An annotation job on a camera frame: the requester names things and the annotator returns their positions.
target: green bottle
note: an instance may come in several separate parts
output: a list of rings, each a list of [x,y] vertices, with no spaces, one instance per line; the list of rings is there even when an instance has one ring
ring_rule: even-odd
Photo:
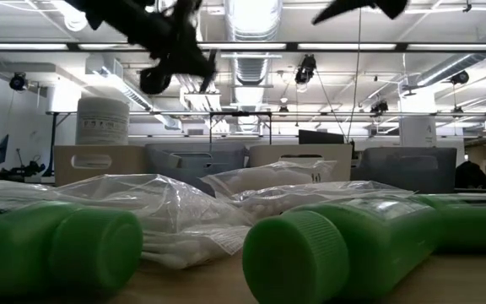
[[[437,209],[444,222],[439,252],[486,253],[486,196],[461,194],[417,195]]]
[[[142,241],[127,211],[0,200],[0,296],[117,290],[136,270]]]
[[[261,304],[370,300],[392,290],[439,239],[438,212],[411,200],[313,204],[258,222],[245,240],[243,271]]]

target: white column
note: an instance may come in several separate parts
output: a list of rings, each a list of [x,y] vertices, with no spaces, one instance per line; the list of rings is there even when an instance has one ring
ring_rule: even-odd
[[[422,88],[415,95],[406,96],[403,92],[399,101],[401,112],[436,112],[435,93]],[[399,131],[403,147],[435,147],[436,120],[434,117],[400,117]]]

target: wooden table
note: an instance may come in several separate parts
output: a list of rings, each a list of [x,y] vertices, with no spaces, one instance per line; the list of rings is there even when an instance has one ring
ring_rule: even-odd
[[[144,263],[110,304],[256,304],[240,257],[184,271]],[[385,299],[395,304],[486,304],[486,257],[432,256]]]

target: computer monitor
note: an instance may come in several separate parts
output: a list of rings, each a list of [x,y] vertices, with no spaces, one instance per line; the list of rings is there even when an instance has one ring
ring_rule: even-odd
[[[344,144],[344,136],[335,133],[300,130],[300,144]]]
[[[0,165],[7,159],[8,134],[0,141]]]

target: storage bin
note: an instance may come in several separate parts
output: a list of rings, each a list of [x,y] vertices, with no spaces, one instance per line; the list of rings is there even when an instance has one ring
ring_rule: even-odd
[[[209,195],[213,189],[201,177],[243,168],[244,144],[147,144],[148,172],[186,182]],[[179,157],[177,166],[168,166],[169,157]]]

